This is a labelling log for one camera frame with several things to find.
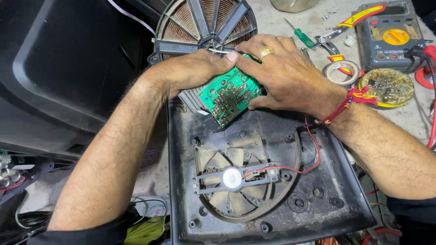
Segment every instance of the copper coil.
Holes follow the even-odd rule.
[[[197,39],[200,38],[200,34],[198,33],[197,26],[194,22],[194,18],[192,17],[188,3],[186,1],[177,7],[177,9],[173,12],[172,17],[183,29],[188,31],[189,34]]]
[[[218,16],[217,16],[217,23],[216,23],[216,27],[215,27],[215,32],[218,32],[218,29],[224,23],[228,14],[232,11],[233,7],[235,7],[236,4],[237,4],[237,2],[235,0],[221,0],[219,2]]]
[[[251,28],[249,19],[248,19],[248,14],[245,14],[241,20],[236,24],[235,28],[232,30],[232,32],[230,33],[229,37],[233,37],[236,34],[239,34],[243,31],[246,31],[248,29]]]
[[[167,25],[164,29],[162,40],[167,41],[182,41],[185,43],[197,43],[192,37],[190,37],[186,32],[184,32],[180,27],[174,24],[172,21],[168,20]]]
[[[212,21],[214,19],[216,0],[201,0],[201,4],[203,5],[203,10],[210,29],[212,28]]]
[[[251,38],[251,33],[247,33],[243,36],[240,36],[238,38],[236,38],[235,40],[229,42],[226,44],[227,47],[236,47],[238,44],[244,42],[244,41],[248,41]]]
[[[165,61],[179,56],[182,56],[182,54],[162,54],[162,59]]]

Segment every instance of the tape roll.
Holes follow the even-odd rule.
[[[347,68],[348,70],[351,71],[351,73],[353,74],[351,76],[350,79],[343,81],[343,82],[339,82],[339,81],[335,81],[332,77],[331,77],[331,72],[333,70],[337,70],[339,68]],[[331,64],[329,64],[324,72],[324,76],[329,79],[330,81],[339,84],[343,87],[348,87],[350,88],[351,85],[353,83],[355,83],[357,81],[357,79],[359,78],[359,67],[357,66],[356,63],[349,61],[349,60],[340,60],[340,61],[336,61],[333,62]]]

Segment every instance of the green cloth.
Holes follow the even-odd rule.
[[[147,245],[164,232],[165,216],[154,217],[127,229],[124,245]]]

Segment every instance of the gold ring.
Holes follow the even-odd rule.
[[[262,60],[262,57],[263,57],[263,56],[265,56],[265,55],[269,55],[269,54],[271,54],[271,53],[274,53],[273,49],[270,48],[270,47],[268,47],[268,46],[264,46],[264,47],[263,47],[263,50],[262,50],[262,53],[260,53],[259,60]]]

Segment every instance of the fingernail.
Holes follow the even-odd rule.
[[[232,52],[226,54],[225,56],[230,61],[235,61],[236,59],[238,59],[238,53],[236,51],[232,51]]]

